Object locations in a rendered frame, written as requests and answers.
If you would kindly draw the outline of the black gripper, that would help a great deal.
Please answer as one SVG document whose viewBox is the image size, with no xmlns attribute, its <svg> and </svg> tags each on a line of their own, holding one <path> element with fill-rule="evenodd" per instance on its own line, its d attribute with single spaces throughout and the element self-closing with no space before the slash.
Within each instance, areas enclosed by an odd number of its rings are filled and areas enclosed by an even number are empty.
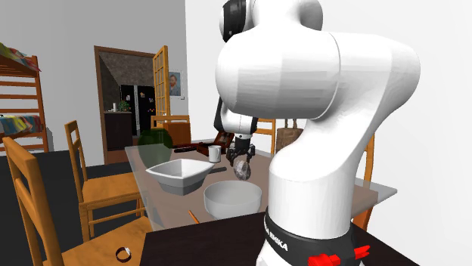
<svg viewBox="0 0 472 266">
<path fill-rule="evenodd" d="M 235 134 L 234 143 L 226 150 L 226 159 L 229 161 L 230 166 L 234 166 L 234 160 L 238 157 L 238 151 L 243 150 L 247 152 L 246 162 L 250 163 L 253 156 L 256 155 L 256 148 L 254 144 L 251 144 L 252 134 Z"/>
</svg>

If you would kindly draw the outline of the grey speckled stone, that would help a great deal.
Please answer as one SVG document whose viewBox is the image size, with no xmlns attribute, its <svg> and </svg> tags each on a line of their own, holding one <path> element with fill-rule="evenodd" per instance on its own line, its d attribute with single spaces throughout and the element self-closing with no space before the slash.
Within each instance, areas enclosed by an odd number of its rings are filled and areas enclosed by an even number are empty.
<svg viewBox="0 0 472 266">
<path fill-rule="evenodd" d="M 251 176 L 250 164 L 245 160 L 238 160 L 233 166 L 235 177 L 241 181 L 247 181 Z"/>
</svg>

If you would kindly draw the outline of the white mug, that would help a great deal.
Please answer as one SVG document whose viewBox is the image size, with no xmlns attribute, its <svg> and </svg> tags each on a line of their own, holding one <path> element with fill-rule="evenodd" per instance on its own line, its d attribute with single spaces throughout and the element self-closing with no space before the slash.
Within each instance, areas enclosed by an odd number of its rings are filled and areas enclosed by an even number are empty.
<svg viewBox="0 0 472 266">
<path fill-rule="evenodd" d="M 221 161 L 222 148 L 220 145 L 208 146 L 208 160 L 211 163 L 218 163 Z"/>
</svg>

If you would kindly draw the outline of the brown open wooden box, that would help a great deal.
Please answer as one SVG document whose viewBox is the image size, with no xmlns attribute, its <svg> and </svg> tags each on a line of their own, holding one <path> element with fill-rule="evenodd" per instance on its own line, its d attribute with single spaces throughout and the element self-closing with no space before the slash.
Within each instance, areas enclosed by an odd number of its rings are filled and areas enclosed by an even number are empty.
<svg viewBox="0 0 472 266">
<path fill-rule="evenodd" d="M 197 145 L 197 152 L 209 156 L 209 146 L 219 145 L 221 147 L 221 154 L 226 154 L 226 150 L 229 148 L 233 138 L 234 133 L 220 131 L 212 143 L 200 142 Z"/>
</svg>

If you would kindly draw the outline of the wooden chair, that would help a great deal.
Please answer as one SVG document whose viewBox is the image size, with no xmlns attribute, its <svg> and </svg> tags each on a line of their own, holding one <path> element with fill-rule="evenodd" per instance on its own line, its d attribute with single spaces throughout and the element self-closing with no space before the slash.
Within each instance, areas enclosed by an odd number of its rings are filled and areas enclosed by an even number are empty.
<svg viewBox="0 0 472 266">
<path fill-rule="evenodd" d="M 151 128 L 166 129 L 174 145 L 191 143 L 189 116 L 152 116 Z"/>
<path fill-rule="evenodd" d="M 365 165 L 365 174 L 364 174 L 364 180 L 365 181 L 371 181 L 371 176 L 373 172 L 373 167 L 374 167 L 374 139 L 375 135 L 372 135 L 370 141 L 368 142 L 368 145 L 365 147 L 365 152 L 366 152 L 366 165 Z M 367 230 L 368 228 L 368 222 L 371 217 L 372 213 L 372 208 L 364 211 L 363 213 L 357 215 L 353 219 L 353 223 L 360 227 L 363 230 Z"/>
<path fill-rule="evenodd" d="M 146 217 L 62 252 L 37 158 L 10 137 L 3 144 L 33 266 L 139 266 L 151 231 Z"/>
<path fill-rule="evenodd" d="M 261 119 L 258 118 L 258 122 L 268 123 L 271 128 L 260 128 L 257 127 L 256 134 L 270 135 L 271 136 L 271 154 L 275 154 L 275 142 L 276 142 L 276 120 L 275 119 Z"/>
<path fill-rule="evenodd" d="M 143 216 L 144 203 L 142 202 L 134 175 L 129 172 L 99 178 L 88 178 L 77 121 L 73 120 L 66 123 L 64 129 L 79 202 L 82 239 L 87 242 L 95 235 L 95 224 L 131 214 L 135 214 L 138 217 Z M 130 201 L 136 202 L 136 209 L 105 218 L 93 218 L 93 211 L 96 209 Z"/>
</svg>

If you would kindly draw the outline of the white round bowl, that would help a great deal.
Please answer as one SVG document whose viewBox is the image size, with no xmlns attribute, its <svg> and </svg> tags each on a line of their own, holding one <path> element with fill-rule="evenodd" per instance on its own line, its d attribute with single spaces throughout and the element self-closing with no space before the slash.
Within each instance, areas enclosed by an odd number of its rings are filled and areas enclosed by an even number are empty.
<svg viewBox="0 0 472 266">
<path fill-rule="evenodd" d="M 262 190 L 247 181 L 219 181 L 203 192 L 206 211 L 216 220 L 257 213 Z"/>
</svg>

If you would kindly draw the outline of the brown wicker basket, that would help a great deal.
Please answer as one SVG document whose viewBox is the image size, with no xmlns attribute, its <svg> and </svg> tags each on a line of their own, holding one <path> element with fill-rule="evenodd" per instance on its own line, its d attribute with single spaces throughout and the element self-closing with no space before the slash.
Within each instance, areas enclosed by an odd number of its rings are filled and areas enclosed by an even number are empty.
<svg viewBox="0 0 472 266">
<path fill-rule="evenodd" d="M 302 128 L 297 127 L 296 119 L 293 119 L 293 126 L 291 128 L 288 127 L 287 119 L 285 119 L 284 122 L 284 127 L 278 128 L 276 131 L 276 153 L 282 148 L 292 144 L 303 132 Z"/>
</svg>

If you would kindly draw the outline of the white square bowl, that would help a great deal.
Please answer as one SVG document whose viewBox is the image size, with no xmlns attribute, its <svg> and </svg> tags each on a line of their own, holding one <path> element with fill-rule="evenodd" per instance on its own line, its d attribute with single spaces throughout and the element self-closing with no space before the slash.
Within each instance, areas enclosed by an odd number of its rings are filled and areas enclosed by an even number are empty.
<svg viewBox="0 0 472 266">
<path fill-rule="evenodd" d="M 196 159 L 175 159 L 146 170 L 163 191 L 185 196 L 199 189 L 214 164 Z"/>
</svg>

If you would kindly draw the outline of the glass top dining table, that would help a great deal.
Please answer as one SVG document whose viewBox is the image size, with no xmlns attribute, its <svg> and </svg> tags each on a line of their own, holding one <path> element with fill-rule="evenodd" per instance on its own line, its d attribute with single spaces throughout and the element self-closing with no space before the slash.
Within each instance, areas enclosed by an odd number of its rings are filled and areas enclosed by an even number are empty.
<svg viewBox="0 0 472 266">
<path fill-rule="evenodd" d="M 199 222 L 214 220 L 205 209 L 203 192 L 208 186 L 219 181 L 239 181 L 235 177 L 234 170 L 228 160 L 222 159 L 221 162 L 213 163 L 213 169 L 206 176 L 203 185 L 199 189 L 185 196 L 178 196 L 163 191 L 158 181 L 146 172 L 149 168 L 142 162 L 138 146 L 127 147 L 126 155 L 132 167 L 151 227 L 154 230 L 194 224 L 188 210 L 193 212 Z M 186 153 L 174 153 L 172 151 L 169 161 L 175 159 L 196 159 L 210 162 L 207 156 L 197 151 Z M 258 212 L 265 211 L 268 205 L 270 162 L 270 158 L 260 154 L 255 155 L 250 161 L 251 176 L 247 182 L 259 186 L 262 190 L 262 203 Z"/>
</svg>

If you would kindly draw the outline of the green translucent round vase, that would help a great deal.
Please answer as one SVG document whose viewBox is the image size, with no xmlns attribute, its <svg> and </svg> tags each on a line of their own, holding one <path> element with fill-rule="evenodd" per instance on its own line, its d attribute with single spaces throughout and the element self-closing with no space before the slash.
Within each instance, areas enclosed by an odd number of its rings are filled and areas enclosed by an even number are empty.
<svg viewBox="0 0 472 266">
<path fill-rule="evenodd" d="M 138 139 L 138 152 L 147 168 L 168 162 L 172 147 L 172 137 L 164 128 L 144 130 Z"/>
</svg>

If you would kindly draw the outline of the dark robot stand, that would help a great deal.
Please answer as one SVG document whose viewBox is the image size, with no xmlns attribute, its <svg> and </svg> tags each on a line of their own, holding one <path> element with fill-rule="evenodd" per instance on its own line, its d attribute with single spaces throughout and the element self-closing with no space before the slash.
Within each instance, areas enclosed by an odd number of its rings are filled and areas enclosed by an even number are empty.
<svg viewBox="0 0 472 266">
<path fill-rule="evenodd" d="M 146 234 L 139 266 L 255 266 L 262 212 Z"/>
</svg>

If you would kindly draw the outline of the wooden glazed door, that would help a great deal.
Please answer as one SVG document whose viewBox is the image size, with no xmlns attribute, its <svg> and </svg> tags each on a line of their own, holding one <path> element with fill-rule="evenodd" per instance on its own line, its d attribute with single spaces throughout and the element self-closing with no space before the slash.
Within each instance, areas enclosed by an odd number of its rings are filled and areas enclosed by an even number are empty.
<svg viewBox="0 0 472 266">
<path fill-rule="evenodd" d="M 170 115 L 168 46 L 164 45 L 153 57 L 154 90 L 157 116 Z"/>
</svg>

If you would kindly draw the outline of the black refrigerator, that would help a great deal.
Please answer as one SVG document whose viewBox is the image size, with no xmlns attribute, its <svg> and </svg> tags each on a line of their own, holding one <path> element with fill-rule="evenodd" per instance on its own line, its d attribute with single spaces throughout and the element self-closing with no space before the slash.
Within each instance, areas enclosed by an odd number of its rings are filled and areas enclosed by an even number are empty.
<svg viewBox="0 0 472 266">
<path fill-rule="evenodd" d="M 151 128 L 156 114 L 154 88 L 145 85 L 121 85 L 119 109 L 132 113 L 132 135 L 139 136 Z"/>
</svg>

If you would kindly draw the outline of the wooden bunk bed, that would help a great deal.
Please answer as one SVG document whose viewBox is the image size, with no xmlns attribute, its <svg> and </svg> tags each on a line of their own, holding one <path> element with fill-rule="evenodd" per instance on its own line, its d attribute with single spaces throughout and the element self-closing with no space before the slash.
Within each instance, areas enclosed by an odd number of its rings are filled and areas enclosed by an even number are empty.
<svg viewBox="0 0 472 266">
<path fill-rule="evenodd" d="M 0 42 L 0 152 L 5 137 L 36 138 L 21 145 L 49 151 L 38 58 Z"/>
</svg>

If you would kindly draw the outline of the framed portrait wall picture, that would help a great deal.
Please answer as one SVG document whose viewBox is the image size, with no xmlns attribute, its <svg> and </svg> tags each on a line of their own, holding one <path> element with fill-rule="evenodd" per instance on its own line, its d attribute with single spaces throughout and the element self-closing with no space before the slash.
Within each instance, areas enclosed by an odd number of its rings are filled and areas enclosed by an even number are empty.
<svg viewBox="0 0 472 266">
<path fill-rule="evenodd" d="M 171 71 L 169 73 L 169 96 L 183 100 L 185 96 L 182 92 L 182 78 L 180 72 Z"/>
</svg>

